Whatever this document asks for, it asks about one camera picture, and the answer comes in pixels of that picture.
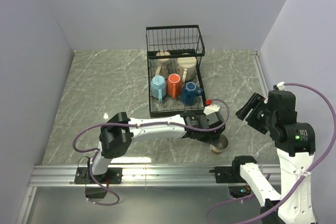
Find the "white robotic arm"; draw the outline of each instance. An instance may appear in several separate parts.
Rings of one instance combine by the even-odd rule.
[[[127,123],[138,125],[138,127],[102,127],[98,145],[100,151],[97,158],[92,163],[92,173],[94,175],[105,174],[112,159],[124,155],[131,142],[158,137],[190,137],[202,142],[215,144],[219,141],[219,137],[224,131],[225,125],[212,132],[195,132],[188,130],[185,127],[192,126],[198,129],[218,127],[224,122],[219,110],[220,107],[218,105],[211,104],[205,107],[202,115],[197,115],[192,112],[184,112],[181,115],[156,119],[127,118],[125,112],[118,113],[108,122]],[[172,123],[178,123],[182,126],[177,126]]]
[[[296,97],[293,93],[276,88],[268,93],[268,100],[254,93],[236,116],[249,126],[266,134],[275,142],[280,160],[281,196],[275,192],[263,177],[255,159],[243,162],[238,160],[236,168],[254,191],[261,212],[275,206],[304,175],[305,179],[279,210],[263,219],[263,224],[314,224],[316,223],[311,204],[311,178],[305,170],[313,163],[315,153],[315,133],[308,123],[297,122],[295,111]]]

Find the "gray marble surface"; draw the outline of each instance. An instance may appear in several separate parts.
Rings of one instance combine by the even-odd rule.
[[[230,106],[232,113],[224,132],[229,139],[228,149],[215,155],[208,144],[197,140],[151,139],[133,142],[126,155],[113,162],[228,164],[237,155],[252,155],[261,163],[278,163],[269,136],[256,132],[234,115],[253,92],[262,93],[250,51],[208,50],[200,70],[207,99],[220,98]],[[129,117],[150,118],[146,51],[77,51],[43,164],[76,164],[83,156],[71,147],[76,134],[122,111]],[[77,146],[96,147],[99,133],[99,128],[87,132]]]

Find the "orange mug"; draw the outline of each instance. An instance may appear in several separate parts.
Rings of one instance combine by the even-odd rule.
[[[173,73],[167,80],[167,93],[176,99],[182,92],[182,80],[177,73]]]

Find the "mug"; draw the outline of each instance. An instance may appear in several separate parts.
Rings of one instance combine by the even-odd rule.
[[[196,57],[186,57],[177,59],[177,73],[182,79],[182,83],[190,81],[195,76],[197,64]]]
[[[167,93],[176,99],[181,94],[182,91],[182,81],[181,77],[173,73],[168,77],[167,80]]]
[[[193,82],[187,82],[182,88],[181,102],[191,106],[196,103],[195,98],[203,94],[203,89],[197,87]]]
[[[151,91],[155,98],[158,98],[159,102],[162,102],[162,98],[166,95],[166,80],[163,76],[154,76],[151,81]]]
[[[168,51],[159,51],[156,56],[170,56]],[[157,69],[155,72],[156,76],[163,76],[165,79],[168,79],[169,75],[173,73],[172,59],[163,58],[157,60]]]

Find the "dish rack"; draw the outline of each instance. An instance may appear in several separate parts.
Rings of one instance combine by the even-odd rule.
[[[151,118],[161,118],[181,114],[183,111],[193,111],[196,114],[202,114],[206,106],[205,92],[196,97],[196,103],[192,106],[185,105],[180,101],[180,97],[173,99],[170,95],[166,95],[162,102],[152,96],[151,81],[155,76],[157,69],[156,56],[159,51],[168,51],[170,56],[166,58],[172,59],[173,72],[177,73],[177,58],[196,57],[196,72],[191,80],[204,90],[200,64],[202,57],[205,55],[205,47],[202,39],[201,31],[198,25],[184,26],[155,26],[146,28],[147,42],[147,65],[148,65],[148,97],[149,97],[149,113]]]

